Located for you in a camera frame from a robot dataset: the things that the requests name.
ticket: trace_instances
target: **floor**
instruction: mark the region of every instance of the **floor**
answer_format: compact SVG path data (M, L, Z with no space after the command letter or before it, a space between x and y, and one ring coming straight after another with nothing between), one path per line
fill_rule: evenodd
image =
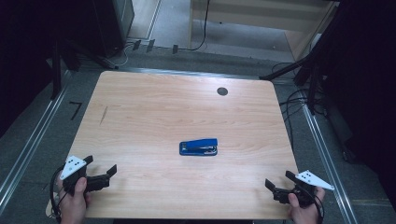
M146 26L147 32L143 32L142 38L138 38L146 45L149 40L155 40L155 49L148 52L147 46L136 50L128 48L124 53L109 60L113 63L123 63L129 59L120 67L120 70L124 71L177 70L200 75L217 76L219 74L224 77L237 78L257 78L257 76L270 74L272 70L285 65L277 65L278 63L293 62L283 31L213 22L207 23L208 35L200 49L194 53L180 51L172 54L173 45L179 45L180 48L187 47L188 34L185 31L188 26L189 3L190 1L185 0L160 1L157 10L151 10L156 11L153 15L155 22ZM192 44L194 46L202 41L203 25L202 21L193 23ZM136 40L136 38L128 39L129 42ZM15 190L12 196L8 195L9 198L2 199L1 204L8 203L8 206L0 206L1 223L54 222L44 216L44 206L48 202L49 174L51 174L51 169L58 167L67 155L82 120L86 103L90 100L94 83L100 74L97 66L90 66L90 62L87 61L83 63L88 66L84 65L81 72L66 73L64 86L67 87L67 91L62 98L59 98L61 102L54 105L57 106L56 111L48 111L50 107L47 100L50 95L50 86L48 86L23 112L7 135L0 139L1 148L10 148L10 150L1 150L0 179L2 183L8 178L13 178L13 181L17 183L21 181L17 187L9 189ZM290 72L274 81L279 102L285 102L290 93L297 90L291 81L292 77L293 73ZM76 106L70 102L83 102L75 119L71 118L76 112ZM291 117L293 144L299 169L301 171L310 169L326 181L332 182L334 179L339 179L341 183L337 184L337 188L341 190L335 193L327 192L325 200L327 215L324 223L394 222L396 215L376 179L376 174L364 164L351 165L343 161L339 143L325 118L310 116L304 107L295 105L293 108L296 111ZM42 133L43 135L37 133L37 141L31 142L29 136L35 132L37 123L40 124L41 116L45 113L49 113L49 119L44 120L43 126L46 126L48 130ZM288 124L286 126L291 131L291 126ZM12 172L11 167L16 164L15 161L18 161L21 155L28 160L25 166L21 166L21 174L7 175ZM332 162L325 162L327 159L331 159ZM334 169L337 176L329 175L329 169ZM4 185L0 188L0 196L6 195L3 187ZM111 222L110 220L90 219L87 223ZM255 221L255 223L280 222L281 220Z

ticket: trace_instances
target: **human hand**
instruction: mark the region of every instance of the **human hand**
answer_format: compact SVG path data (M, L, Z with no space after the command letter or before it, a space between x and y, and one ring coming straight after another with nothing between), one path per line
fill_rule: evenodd
M317 197L323 202L325 191L323 188L316 187ZM293 193L289 195L290 209L289 216L293 219L296 224L316 224L318 223L318 209L315 204L311 204L306 208L302 208L299 205L297 196Z
M63 185L63 181L58 178L58 187ZM89 193L84 195L84 190L87 188L87 179L82 177L78 180L75 186L74 196L66 194L64 189L60 189L59 198L62 199L60 207L62 212L63 224L80 224L83 223L87 204L91 201Z

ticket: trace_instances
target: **metal strip on floor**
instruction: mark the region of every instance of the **metal strip on floor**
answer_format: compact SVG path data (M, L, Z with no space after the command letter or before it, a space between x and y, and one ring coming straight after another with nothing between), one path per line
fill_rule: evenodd
M334 163L332 162L332 156L327 149L316 117L311 114L308 106L306 105L304 105L304 114L312 135L314 136L315 144L317 145L318 153L326 170L327 176L329 177L331 183L335 186L335 199L337 200L338 206L340 207L345 223L359 223L352 209L344 185L337 173L337 170L335 169Z
M56 111L58 110L59 105L61 104L64 94L67 90L68 83L71 79L71 74L69 71L66 71L63 76L64 87L59 92L58 96L49 102L46 111L41 117L40 121L35 126L32 134L30 135L28 141L26 142L20 156L15 161L12 166L11 171L9 172L6 180L0 187L0 216L3 214L6 209L7 203L14 193L18 183L20 182L27 166L29 165L30 160L33 158L35 154L35 150L37 149L40 141L46 132L47 128L52 121Z

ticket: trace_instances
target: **table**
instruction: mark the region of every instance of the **table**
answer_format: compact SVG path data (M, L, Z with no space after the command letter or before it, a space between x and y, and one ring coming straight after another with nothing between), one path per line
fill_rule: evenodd
M207 137L217 156L179 155L181 141ZM104 72L70 155L93 155L88 175L118 166L87 217L286 218L264 180L292 189L285 171L298 173L274 86L260 80Z
M205 19L206 4L207 0L191 0L189 46L192 20ZM322 0L211 0L207 19L286 30L297 61L315 36L327 27L335 9L336 3Z

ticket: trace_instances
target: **gray floor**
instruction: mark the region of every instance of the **gray floor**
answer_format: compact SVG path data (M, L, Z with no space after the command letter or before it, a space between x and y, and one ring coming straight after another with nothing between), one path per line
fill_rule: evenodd
M166 15L176 15L173 10L179 10L178 13L183 12L183 10L177 8L185 6L185 2L187 1L162 0L159 15L151 34L151 38L156 39L156 46L171 48L174 44L179 44L181 47L183 43L187 43L183 42L186 41L183 36L186 37L187 34L177 33L177 30L183 31L183 29L163 29L163 27L171 26L161 23L163 20L160 20L160 17L166 18ZM185 13L187 12L185 11L184 14L181 13L180 16L185 18ZM194 31L196 33L194 38L199 39L198 35L200 34L201 22L196 21L195 23L197 30ZM230 32L234 33L237 33L239 28L241 28L239 25L230 25L229 27L237 28L237 30L230 30ZM250 32L256 33L256 28L243 27L243 29L246 34ZM200 76L257 79L258 76L270 74L273 66L277 63L291 61L290 51L286 48L286 40L280 35L280 31L278 30L267 31L269 32L269 37L264 36L262 39L258 38L255 40L256 42L260 42L257 43L257 46L266 46L262 47L262 52L266 53L259 53L261 49L255 49L253 42L250 42L250 40L244 42L244 44L249 43L249 46L244 44L236 45L235 43L238 42L235 40L228 40L227 42L217 41L219 39L215 38L215 36L223 34L222 31L217 33L218 30L209 28L208 26L207 32L210 31L210 36L213 38L206 40L207 48L202 49L201 52L200 50L194 52L180 51L177 54L172 54L171 49L154 48L153 51L146 52L147 47L145 46L141 46L138 50L128 48L125 50L125 53L128 55L129 60L125 65L120 67L120 70L137 72L174 70L174 73L188 71L191 74L194 73ZM279 46L275 49L271 47L274 46L274 41L277 42L276 46ZM211 44L217 45L218 49L211 49ZM229 51L228 47L230 45L234 46L234 49L231 51ZM118 57L110 59L110 61L113 63L124 63L125 59L121 53ZM2 205L6 204L7 206L2 207L4 210L1 210L0 223L55 222L45 215L45 208L49 200L48 183L50 182L52 173L62 164L73 143L97 78L103 71L103 69L91 61L84 59L81 59L81 61L83 65L80 71L68 73L70 78L64 79L64 81L69 81L67 82L68 85L65 85L67 89L64 92L64 97L58 110L54 113L48 129L43 133L42 138L38 139L39 141L36 144L36 148L34 148L34 153L30 155L31 160L25 172L22 173L21 180L19 180L9 201L7 203L2 202ZM285 102L289 95L296 90L296 87L291 81L292 77L293 73L290 72L274 80L279 102ZM51 85L35 98L32 104L0 139L0 153L2 155L0 157L2 164L0 180L2 183L6 182L6 177L11 172L15 161L23 152L26 143L29 143L28 140L31 133L34 131L35 126L50 103L50 94ZM71 118L76 112L76 106L71 105L71 101L82 103L82 108L73 120ZM298 108L298 105L292 107L290 109L291 113ZM308 126L304 111L299 110L290 119L293 130L294 155L299 170L304 171L309 169L314 174L329 181L330 178L318 153L318 146ZM334 137L328 121L322 116L315 116L315 119L318 121L326 146L332 156L334 167L342 180L342 184L346 189L347 196L359 223L393 223L396 220L395 212L389 204L389 200L382 190L376 174L364 164L352 165L345 162L342 159L339 144ZM286 123L286 127L288 130L290 129L288 123ZM0 195L3 196L4 190L1 189L0 191ZM327 191L324 207L326 209L324 223L345 222L338 200L333 192ZM281 220L255 221L255 223L281 222ZM88 219L87 223L112 223L112 220Z

